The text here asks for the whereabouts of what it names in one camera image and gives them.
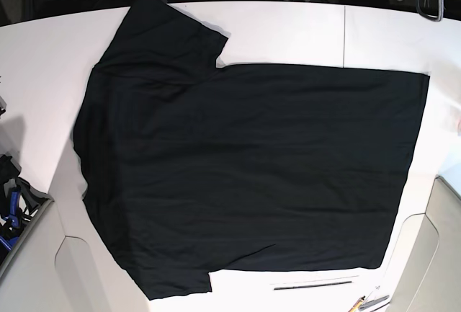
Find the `yellow pencil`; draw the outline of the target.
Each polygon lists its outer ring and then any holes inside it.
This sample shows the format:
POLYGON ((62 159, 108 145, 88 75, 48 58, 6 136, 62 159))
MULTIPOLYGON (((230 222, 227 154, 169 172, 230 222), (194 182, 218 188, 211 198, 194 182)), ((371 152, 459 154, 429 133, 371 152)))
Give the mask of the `yellow pencil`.
POLYGON ((359 307, 365 302, 366 297, 362 296, 357 300, 357 302, 352 306, 352 308, 349 310, 349 312, 357 312, 359 310, 359 307))

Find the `black T-shirt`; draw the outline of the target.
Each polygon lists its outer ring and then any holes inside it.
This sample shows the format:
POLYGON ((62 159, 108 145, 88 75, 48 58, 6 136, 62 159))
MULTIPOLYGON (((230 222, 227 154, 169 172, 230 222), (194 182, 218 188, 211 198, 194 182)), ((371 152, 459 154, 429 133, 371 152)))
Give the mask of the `black T-shirt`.
POLYGON ((429 89, 420 73, 216 65, 227 39, 137 0, 73 129, 89 218, 151 300, 222 269, 376 269, 429 89))

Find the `grey pen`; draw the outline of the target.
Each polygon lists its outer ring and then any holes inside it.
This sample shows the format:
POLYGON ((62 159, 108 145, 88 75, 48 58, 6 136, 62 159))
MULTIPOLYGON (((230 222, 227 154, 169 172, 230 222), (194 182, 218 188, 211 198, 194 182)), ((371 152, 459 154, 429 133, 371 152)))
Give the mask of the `grey pen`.
POLYGON ((365 309, 368 309, 368 308, 371 308, 373 306, 376 306, 384 301, 387 301, 388 299, 390 298, 389 295, 386 295, 386 296, 383 296, 381 298, 377 298, 377 299, 374 299, 374 300, 368 300, 366 301, 365 303, 363 303, 360 307, 359 307, 359 310, 360 311, 363 311, 365 309))

